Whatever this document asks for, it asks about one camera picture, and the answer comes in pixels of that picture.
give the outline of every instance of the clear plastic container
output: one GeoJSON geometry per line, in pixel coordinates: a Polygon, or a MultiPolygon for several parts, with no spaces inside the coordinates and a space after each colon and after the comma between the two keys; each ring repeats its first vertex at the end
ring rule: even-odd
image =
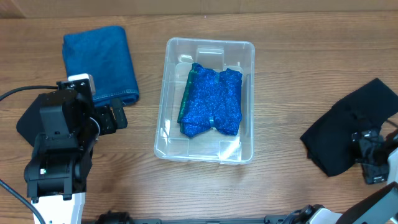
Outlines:
{"type": "Polygon", "coordinates": [[[208,161],[247,164],[253,149],[254,46],[245,41],[172,38],[167,42],[155,139],[155,155],[173,161],[208,161]],[[182,96],[192,63],[217,72],[230,68],[243,74],[238,135],[215,128],[188,138],[177,123],[182,96]]]}

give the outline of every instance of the glittery blue cloth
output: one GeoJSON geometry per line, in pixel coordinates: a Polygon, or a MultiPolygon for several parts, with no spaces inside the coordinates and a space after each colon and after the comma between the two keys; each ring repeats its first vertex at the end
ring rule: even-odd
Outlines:
{"type": "Polygon", "coordinates": [[[242,73],[227,69],[217,73],[192,64],[181,101],[181,133],[193,137],[212,127],[237,135],[242,120],[242,73]]]}

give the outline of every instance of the black cable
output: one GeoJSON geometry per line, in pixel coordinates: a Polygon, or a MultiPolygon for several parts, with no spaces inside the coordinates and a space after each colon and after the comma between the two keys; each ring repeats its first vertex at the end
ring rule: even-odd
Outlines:
{"type": "MultiPolygon", "coordinates": [[[[20,87],[20,88],[16,88],[14,90],[8,91],[7,93],[3,94],[0,96],[0,101],[2,101],[3,99],[5,99],[5,97],[14,94],[16,92],[19,91],[23,91],[23,90],[36,90],[36,89],[50,89],[50,90],[58,90],[57,86],[47,86],[47,85],[37,85],[37,86],[25,86],[25,87],[20,87]]],[[[39,211],[37,211],[37,209],[30,204],[24,197],[22,197],[18,192],[16,192],[14,189],[12,189],[10,186],[8,186],[4,181],[2,181],[0,179],[0,185],[1,187],[4,187],[4,189],[6,189],[10,194],[12,194],[15,198],[17,198],[19,201],[21,201],[27,208],[29,208],[33,214],[37,217],[37,219],[39,220],[39,222],[41,224],[45,224],[45,221],[42,217],[42,215],[39,213],[39,211]]]]}
{"type": "Polygon", "coordinates": [[[378,143],[378,144],[383,144],[384,143],[384,141],[377,141],[377,140],[373,140],[373,139],[371,139],[371,138],[368,138],[368,137],[364,137],[366,140],[368,140],[369,142],[374,142],[374,143],[378,143]]]}
{"type": "Polygon", "coordinates": [[[5,97],[19,92],[19,91],[23,91],[23,90],[36,90],[36,89],[50,89],[50,90],[58,90],[57,86],[43,86],[43,85],[39,85],[39,86],[25,86],[25,87],[20,87],[20,88],[16,88],[15,90],[11,90],[8,91],[7,93],[3,94],[0,96],[0,101],[2,101],[3,99],[5,99],[5,97]]]}
{"type": "Polygon", "coordinates": [[[288,214],[286,216],[286,218],[280,224],[284,224],[286,222],[286,220],[289,219],[290,216],[292,216],[293,214],[299,213],[299,212],[301,212],[301,210],[296,210],[296,211],[291,212],[290,214],[288,214]]]}
{"type": "Polygon", "coordinates": [[[395,124],[394,122],[390,121],[389,119],[387,119],[386,122],[393,125],[395,128],[398,128],[398,124],[395,124]]]}
{"type": "Polygon", "coordinates": [[[30,204],[24,197],[22,197],[18,192],[16,192],[10,186],[4,183],[4,181],[2,181],[1,179],[0,179],[0,185],[1,187],[4,187],[4,189],[6,189],[10,194],[15,196],[18,200],[20,200],[24,205],[26,205],[26,207],[33,212],[33,214],[37,217],[37,219],[41,224],[45,224],[45,221],[42,215],[39,213],[39,211],[37,211],[37,209],[32,204],[30,204]]]}

